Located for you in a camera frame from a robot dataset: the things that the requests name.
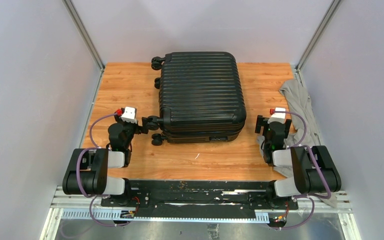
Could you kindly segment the black suitcase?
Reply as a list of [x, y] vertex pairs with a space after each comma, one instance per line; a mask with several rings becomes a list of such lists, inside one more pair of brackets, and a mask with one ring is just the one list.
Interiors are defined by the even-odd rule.
[[151, 143], [218, 143], [237, 139], [247, 111], [235, 57], [226, 51], [181, 51], [150, 61], [160, 76], [159, 114], [147, 118]]

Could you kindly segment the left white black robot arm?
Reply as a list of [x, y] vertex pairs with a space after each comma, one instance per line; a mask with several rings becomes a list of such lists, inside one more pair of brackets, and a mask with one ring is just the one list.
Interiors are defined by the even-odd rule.
[[63, 177], [62, 189], [66, 195], [83, 195], [86, 198], [114, 196], [115, 202], [126, 207], [133, 201], [129, 180], [110, 177], [108, 169], [128, 167], [134, 135], [147, 134], [149, 130], [140, 126], [136, 119], [122, 118], [114, 113], [99, 118], [91, 126], [109, 117], [115, 118], [115, 123], [108, 127], [109, 143], [105, 147], [74, 149]]

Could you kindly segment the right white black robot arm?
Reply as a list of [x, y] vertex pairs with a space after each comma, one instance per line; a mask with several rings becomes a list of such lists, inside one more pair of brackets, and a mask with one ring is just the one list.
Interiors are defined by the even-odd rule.
[[265, 201], [278, 209], [287, 198], [314, 196], [328, 199], [342, 188], [342, 179], [324, 145], [286, 146], [292, 121], [258, 115], [255, 125], [259, 152], [271, 167], [290, 167], [292, 175], [269, 182]]

